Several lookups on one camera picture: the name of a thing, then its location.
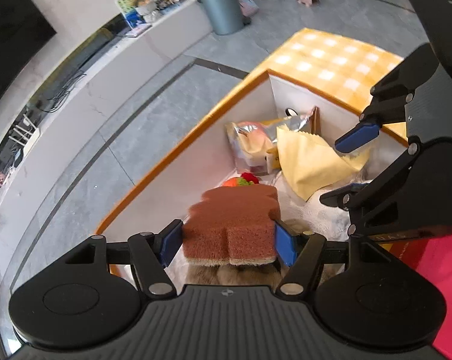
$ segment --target gray tile floor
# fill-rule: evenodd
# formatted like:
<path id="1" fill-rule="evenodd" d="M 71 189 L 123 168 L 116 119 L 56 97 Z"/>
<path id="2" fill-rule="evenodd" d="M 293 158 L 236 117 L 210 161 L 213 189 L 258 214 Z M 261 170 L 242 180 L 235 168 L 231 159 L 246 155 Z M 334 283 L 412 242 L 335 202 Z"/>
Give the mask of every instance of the gray tile floor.
<path id="1" fill-rule="evenodd" d="M 250 71 L 303 27 L 401 56 L 427 41 L 407 0 L 321 0 L 311 8 L 296 0 L 255 1 L 260 11 L 252 25 L 229 36 L 210 34 L 166 66 L 105 123 L 45 198 L 0 287 L 0 330 L 9 353 L 17 345 L 7 313 L 11 291 L 89 236 L 134 183 L 239 82 L 192 65 L 195 57 Z"/>

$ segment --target red object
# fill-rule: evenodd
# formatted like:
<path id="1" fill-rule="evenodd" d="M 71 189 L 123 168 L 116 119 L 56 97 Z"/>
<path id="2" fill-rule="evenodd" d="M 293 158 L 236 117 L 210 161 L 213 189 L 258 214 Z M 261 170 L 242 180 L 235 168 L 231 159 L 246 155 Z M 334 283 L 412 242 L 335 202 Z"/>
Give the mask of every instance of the red object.
<path id="1" fill-rule="evenodd" d="M 414 239 L 412 241 L 398 241 L 392 244 L 390 253 L 400 259 L 412 269 L 416 269 L 429 239 Z"/>
<path id="2" fill-rule="evenodd" d="M 241 174 L 241 177 L 246 181 L 252 181 L 255 184 L 259 184 L 259 179 L 252 173 L 244 172 Z"/>
<path id="3" fill-rule="evenodd" d="M 452 235 L 428 240 L 416 271 L 433 283 L 446 299 L 446 319 L 433 346 L 452 359 Z"/>
<path id="4" fill-rule="evenodd" d="M 226 180 L 224 183 L 221 184 L 222 187 L 237 187 L 239 184 L 237 181 L 239 180 L 239 177 L 233 177 Z"/>

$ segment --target yellow tablecloth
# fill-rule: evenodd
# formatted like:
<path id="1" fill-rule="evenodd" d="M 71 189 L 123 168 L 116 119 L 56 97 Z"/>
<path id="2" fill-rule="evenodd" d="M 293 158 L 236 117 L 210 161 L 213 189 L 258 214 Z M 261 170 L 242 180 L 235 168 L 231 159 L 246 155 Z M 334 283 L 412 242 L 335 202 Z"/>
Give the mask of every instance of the yellow tablecloth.
<path id="1" fill-rule="evenodd" d="M 402 60 L 398 55 L 359 40 L 304 28 L 259 64 L 222 102 L 267 71 L 303 84 L 360 114 L 371 102 L 371 86 Z M 385 128 L 406 139 L 405 123 Z"/>

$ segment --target yellow cloth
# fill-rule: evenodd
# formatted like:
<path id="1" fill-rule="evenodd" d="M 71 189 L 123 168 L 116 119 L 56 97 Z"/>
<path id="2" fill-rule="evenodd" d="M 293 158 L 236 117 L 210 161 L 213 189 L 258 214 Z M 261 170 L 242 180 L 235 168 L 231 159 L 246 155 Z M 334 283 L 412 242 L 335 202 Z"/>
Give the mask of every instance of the yellow cloth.
<path id="1" fill-rule="evenodd" d="M 359 172 L 369 159 L 369 150 L 339 156 L 319 135 L 278 127 L 279 162 L 293 191 L 308 200 L 326 185 Z"/>

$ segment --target gray trash can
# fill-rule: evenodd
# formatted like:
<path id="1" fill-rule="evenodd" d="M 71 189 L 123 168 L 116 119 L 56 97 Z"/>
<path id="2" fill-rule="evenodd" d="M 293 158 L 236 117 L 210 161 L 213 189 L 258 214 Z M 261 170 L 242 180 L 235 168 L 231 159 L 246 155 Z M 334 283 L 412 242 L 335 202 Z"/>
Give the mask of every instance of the gray trash can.
<path id="1" fill-rule="evenodd" d="M 238 0 L 200 0 L 218 35 L 227 35 L 244 27 Z"/>

